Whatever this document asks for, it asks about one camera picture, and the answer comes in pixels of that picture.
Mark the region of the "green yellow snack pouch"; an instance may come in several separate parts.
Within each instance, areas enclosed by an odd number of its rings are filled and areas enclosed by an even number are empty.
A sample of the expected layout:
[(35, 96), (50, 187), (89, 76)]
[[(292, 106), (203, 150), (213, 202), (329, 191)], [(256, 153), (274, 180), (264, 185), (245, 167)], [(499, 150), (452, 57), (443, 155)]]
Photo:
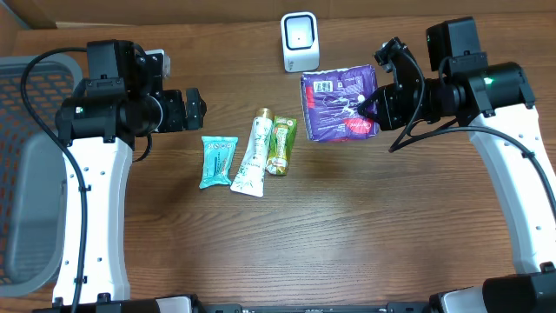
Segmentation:
[(296, 119), (290, 117), (275, 117), (266, 165), (266, 170), (271, 175), (287, 175), (296, 134)]

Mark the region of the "white green cosmetic tube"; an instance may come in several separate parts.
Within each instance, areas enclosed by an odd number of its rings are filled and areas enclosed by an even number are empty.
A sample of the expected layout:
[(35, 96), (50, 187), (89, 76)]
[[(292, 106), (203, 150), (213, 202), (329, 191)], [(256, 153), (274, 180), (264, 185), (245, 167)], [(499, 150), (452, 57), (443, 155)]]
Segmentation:
[(264, 177), (274, 113), (260, 108), (252, 122), (248, 146), (230, 189), (244, 195), (263, 197)]

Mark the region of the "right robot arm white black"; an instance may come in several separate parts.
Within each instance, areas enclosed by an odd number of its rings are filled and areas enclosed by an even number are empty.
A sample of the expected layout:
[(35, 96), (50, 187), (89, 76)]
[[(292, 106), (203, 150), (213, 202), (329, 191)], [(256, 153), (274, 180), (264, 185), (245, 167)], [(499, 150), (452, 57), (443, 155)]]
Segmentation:
[(432, 135), (464, 132), (479, 153), (506, 219), (514, 273), (482, 285), (432, 295), (429, 312), (552, 312), (555, 309), (555, 173), (542, 142), (539, 113), (525, 71), (492, 65), (475, 21), (464, 17), (427, 29), (435, 79), (424, 77), (409, 48), (392, 38), (375, 60), (393, 82), (378, 88), (359, 113), (398, 130), (391, 151)]

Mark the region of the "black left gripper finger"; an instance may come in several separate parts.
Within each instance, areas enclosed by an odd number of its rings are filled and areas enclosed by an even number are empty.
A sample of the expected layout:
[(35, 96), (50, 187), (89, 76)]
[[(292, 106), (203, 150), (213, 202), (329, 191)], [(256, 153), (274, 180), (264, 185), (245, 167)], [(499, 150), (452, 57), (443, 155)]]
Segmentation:
[(207, 104), (201, 97), (197, 88), (186, 89), (187, 110), (188, 112), (206, 112)]
[(186, 130), (199, 130), (203, 126), (204, 115), (202, 113), (189, 112), (186, 118)]

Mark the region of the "teal wet wipes pack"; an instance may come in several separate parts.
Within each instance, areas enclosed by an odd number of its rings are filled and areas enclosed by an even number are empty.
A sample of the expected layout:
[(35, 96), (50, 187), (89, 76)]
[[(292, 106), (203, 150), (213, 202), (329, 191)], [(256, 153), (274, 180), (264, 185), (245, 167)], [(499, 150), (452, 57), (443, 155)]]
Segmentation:
[(201, 190), (214, 185), (230, 185), (229, 171), (238, 144), (238, 137), (202, 136), (203, 166)]

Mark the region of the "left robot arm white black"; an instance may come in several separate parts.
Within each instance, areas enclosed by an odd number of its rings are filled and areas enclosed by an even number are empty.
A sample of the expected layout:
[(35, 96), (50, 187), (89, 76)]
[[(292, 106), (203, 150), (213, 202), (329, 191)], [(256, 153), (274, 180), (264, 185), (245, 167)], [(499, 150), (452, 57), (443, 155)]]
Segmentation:
[(53, 304), (130, 298), (124, 261), (124, 205), (135, 141), (199, 130), (207, 105), (198, 89), (165, 90), (170, 58), (130, 41), (89, 42), (88, 77), (56, 113), (70, 156), (62, 264)]

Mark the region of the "purple sanitary pad pack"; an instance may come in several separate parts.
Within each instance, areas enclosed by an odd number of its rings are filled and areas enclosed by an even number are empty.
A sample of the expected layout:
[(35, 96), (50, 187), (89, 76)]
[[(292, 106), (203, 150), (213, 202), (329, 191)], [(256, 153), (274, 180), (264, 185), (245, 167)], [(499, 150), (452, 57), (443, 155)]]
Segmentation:
[(308, 139), (325, 143), (376, 136), (378, 124), (358, 112), (376, 89), (375, 70), (369, 64), (302, 73), (301, 105)]

